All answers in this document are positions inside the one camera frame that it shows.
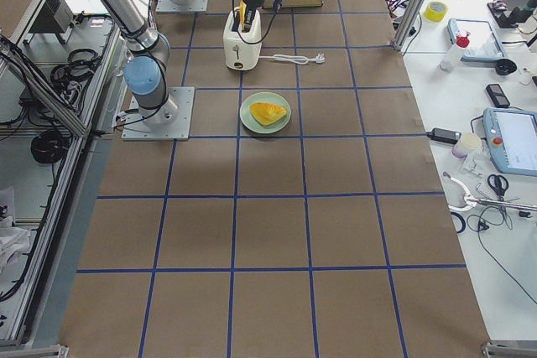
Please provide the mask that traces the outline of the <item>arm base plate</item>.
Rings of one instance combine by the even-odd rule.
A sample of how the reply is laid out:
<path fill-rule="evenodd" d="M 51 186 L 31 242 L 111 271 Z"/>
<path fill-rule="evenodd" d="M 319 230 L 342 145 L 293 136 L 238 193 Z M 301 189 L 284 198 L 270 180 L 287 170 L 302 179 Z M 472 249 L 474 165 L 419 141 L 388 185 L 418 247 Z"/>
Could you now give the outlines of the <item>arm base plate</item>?
<path fill-rule="evenodd" d="M 158 0 L 157 12 L 158 13 L 197 13 L 205 12 L 207 8 L 208 0 L 191 0 L 187 3 L 173 3 L 170 0 Z"/>
<path fill-rule="evenodd" d="M 135 112 L 126 116 L 122 127 L 124 141 L 187 141 L 195 99 L 194 87 L 170 87 L 167 102 L 149 119 Z"/>

